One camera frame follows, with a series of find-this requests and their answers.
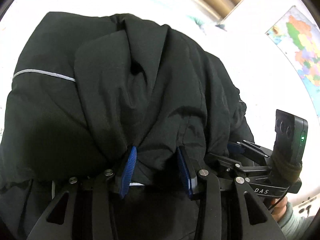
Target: blue gripper pad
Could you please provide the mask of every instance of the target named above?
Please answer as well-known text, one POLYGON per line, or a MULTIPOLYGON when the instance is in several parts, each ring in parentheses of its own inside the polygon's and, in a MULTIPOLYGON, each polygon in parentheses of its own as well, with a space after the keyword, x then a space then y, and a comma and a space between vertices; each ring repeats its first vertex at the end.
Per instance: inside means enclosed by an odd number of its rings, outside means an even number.
POLYGON ((177 158, 178 158, 178 167, 180 171, 180 179, 183 184, 183 188, 189 198, 193 196, 192 187, 191 187, 191 176, 189 174, 186 162, 179 148, 177 148, 177 158))
POLYGON ((137 149, 135 146, 133 146, 121 176, 121 187, 119 190, 119 196, 122 199, 128 193, 134 167, 136 166, 136 161, 137 161, 137 149))

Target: metal screw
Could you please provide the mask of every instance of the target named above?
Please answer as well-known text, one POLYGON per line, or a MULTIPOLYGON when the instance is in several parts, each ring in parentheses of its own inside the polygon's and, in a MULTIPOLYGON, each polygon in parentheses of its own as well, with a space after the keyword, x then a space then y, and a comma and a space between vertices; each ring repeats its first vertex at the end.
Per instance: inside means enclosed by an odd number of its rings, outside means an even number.
POLYGON ((199 174, 201 176, 207 176, 209 174, 209 171, 207 171, 207 170, 199 170, 199 174))
POLYGON ((109 176, 111 176, 112 174, 113 174, 113 170, 112 170, 112 169, 107 169, 107 170, 104 171, 104 175, 105 175, 105 176, 108 176, 108 177, 109 177, 109 176))
POLYGON ((78 179, 76 177, 72 177, 69 179, 70 184, 75 184, 77 181, 78 181, 78 179))
POLYGON ((236 177, 236 182, 238 182, 239 184, 243 184, 244 179, 242 177, 236 177))

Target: map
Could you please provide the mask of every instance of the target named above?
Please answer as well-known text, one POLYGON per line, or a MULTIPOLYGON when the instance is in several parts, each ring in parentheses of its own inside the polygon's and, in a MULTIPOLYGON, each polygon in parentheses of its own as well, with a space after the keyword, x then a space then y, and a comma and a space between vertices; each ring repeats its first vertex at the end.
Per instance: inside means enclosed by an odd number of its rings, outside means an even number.
POLYGON ((266 34, 299 74, 320 122, 320 31, 292 6, 266 34))

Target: black fabric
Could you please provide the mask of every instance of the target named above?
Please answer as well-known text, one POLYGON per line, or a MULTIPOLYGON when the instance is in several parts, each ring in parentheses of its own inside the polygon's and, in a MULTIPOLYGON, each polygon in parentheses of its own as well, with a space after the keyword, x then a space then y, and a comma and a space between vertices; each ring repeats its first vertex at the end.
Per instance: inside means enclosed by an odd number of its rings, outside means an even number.
MULTIPOLYGON (((177 146, 201 164, 206 152, 227 156, 228 140, 253 141, 246 106, 222 62, 167 25, 128 14, 51 12, 29 38, 15 73, 24 69, 76 82, 39 73, 13 79, 0 146, 0 188, 6 189, 0 217, 18 239, 50 202, 46 183, 95 176, 129 145, 138 152, 132 180, 166 197, 179 183, 177 146), (10 198, 15 192, 19 199, 10 198)), ((159 223, 167 230, 159 239, 188 239, 195 229, 194 203, 181 201, 175 212, 181 219, 167 229, 159 223)))

